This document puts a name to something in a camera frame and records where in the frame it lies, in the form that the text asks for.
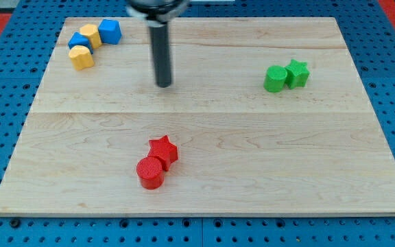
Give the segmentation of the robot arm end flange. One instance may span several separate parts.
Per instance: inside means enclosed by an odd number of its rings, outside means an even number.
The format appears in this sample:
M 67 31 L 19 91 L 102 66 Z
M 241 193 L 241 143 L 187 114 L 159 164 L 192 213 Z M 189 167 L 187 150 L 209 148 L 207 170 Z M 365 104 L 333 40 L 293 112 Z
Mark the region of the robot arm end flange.
M 180 16 L 189 3 L 189 0 L 127 0 L 126 11 L 149 25 L 165 25 Z

